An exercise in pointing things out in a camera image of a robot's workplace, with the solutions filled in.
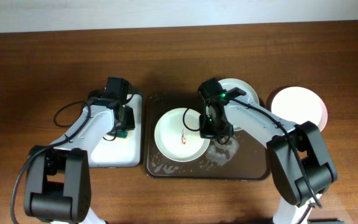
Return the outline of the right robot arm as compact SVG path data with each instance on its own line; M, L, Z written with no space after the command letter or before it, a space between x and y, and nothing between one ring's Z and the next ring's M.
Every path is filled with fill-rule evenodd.
M321 131L311 121L296 124L255 103L238 87L226 90L216 78L203 82L199 118L201 138L229 140L239 127L267 150L273 182L281 195L272 223L308 223L337 170Z

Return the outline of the green and yellow sponge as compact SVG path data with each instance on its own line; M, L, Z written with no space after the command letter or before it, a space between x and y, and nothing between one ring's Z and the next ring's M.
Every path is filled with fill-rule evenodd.
M128 131L118 131L118 132L115 134L115 137L125 139L126 137L128 137L128 134L129 134Z

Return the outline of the white pinkish plate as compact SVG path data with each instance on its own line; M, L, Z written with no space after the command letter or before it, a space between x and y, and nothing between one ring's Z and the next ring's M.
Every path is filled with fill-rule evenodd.
M288 121L303 124L311 121L322 131L328 122L328 110L324 101L313 91L290 86L282 88L271 97L269 110Z

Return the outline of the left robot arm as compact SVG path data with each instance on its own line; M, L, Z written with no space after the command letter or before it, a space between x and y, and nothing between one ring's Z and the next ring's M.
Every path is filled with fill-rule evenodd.
M127 80L109 77L105 89L79 102L82 112L65 134L30 150L19 173L27 216L44 223L103 223L91 209L88 158L107 134L134 129L129 88Z

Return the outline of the cream plate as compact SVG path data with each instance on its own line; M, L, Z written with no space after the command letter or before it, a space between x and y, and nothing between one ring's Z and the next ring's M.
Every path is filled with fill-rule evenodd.
M154 140L158 150L168 159L176 162L190 162L201 157L207 150L210 140L201 138L197 129L200 113L186 108L175 108L166 112L157 121Z

